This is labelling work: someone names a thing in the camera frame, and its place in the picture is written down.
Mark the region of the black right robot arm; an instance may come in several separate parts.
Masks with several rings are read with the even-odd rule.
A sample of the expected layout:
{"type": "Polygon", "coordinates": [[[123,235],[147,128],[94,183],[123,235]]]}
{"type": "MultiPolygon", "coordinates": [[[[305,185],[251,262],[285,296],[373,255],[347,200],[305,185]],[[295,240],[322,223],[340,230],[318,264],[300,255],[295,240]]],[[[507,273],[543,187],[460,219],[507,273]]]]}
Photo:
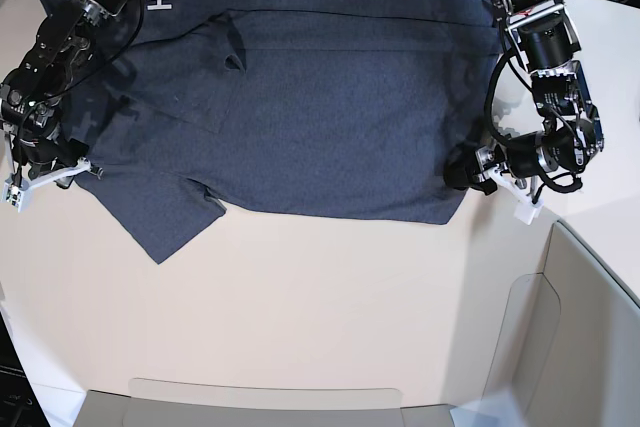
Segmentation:
{"type": "Polygon", "coordinates": [[[1,83],[1,128],[9,176],[1,200],[23,210],[36,189],[69,187],[84,172],[100,174],[84,144],[61,131],[63,97],[81,84],[93,56],[93,30],[130,0],[63,0],[39,26],[34,45],[1,83]]]}

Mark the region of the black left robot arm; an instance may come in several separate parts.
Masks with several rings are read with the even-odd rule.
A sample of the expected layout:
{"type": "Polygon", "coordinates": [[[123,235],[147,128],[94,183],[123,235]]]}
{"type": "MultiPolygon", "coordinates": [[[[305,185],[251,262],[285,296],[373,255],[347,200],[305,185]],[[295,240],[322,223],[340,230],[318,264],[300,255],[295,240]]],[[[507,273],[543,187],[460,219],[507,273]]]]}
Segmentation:
{"type": "Polygon", "coordinates": [[[581,44],[565,0],[490,0],[503,49],[483,106],[488,141],[454,157],[444,170],[448,187],[491,195],[509,191],[515,217],[531,224],[549,189],[571,194],[583,186],[589,162],[604,149],[600,115],[575,55],[581,44]],[[542,127],[516,137],[494,121],[494,100],[510,68],[532,97],[542,127]]]}

